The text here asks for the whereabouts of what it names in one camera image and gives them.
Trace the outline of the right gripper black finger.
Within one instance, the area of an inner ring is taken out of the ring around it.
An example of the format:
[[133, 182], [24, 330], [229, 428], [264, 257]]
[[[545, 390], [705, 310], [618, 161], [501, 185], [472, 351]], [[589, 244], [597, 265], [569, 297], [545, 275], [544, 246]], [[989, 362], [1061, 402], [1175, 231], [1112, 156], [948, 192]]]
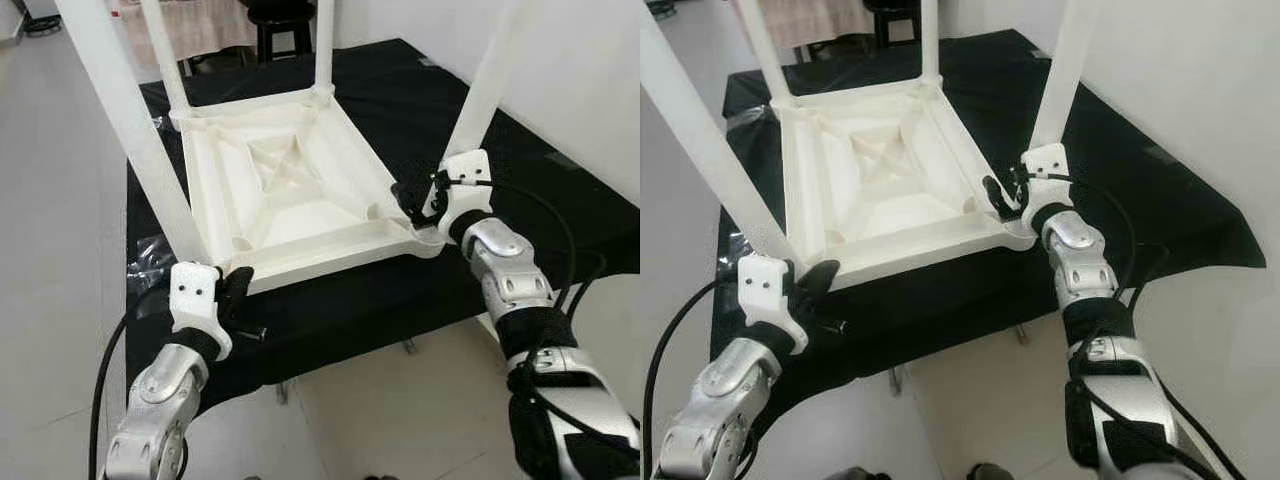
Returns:
[[1000, 182], [992, 175], [984, 175], [982, 179], [983, 188], [987, 193], [988, 201], [1000, 220], [1012, 219], [1012, 207], [1005, 200], [1005, 191]]
[[408, 218], [412, 227], [422, 225], [422, 189], [417, 186], [397, 182], [390, 187], [396, 202]]

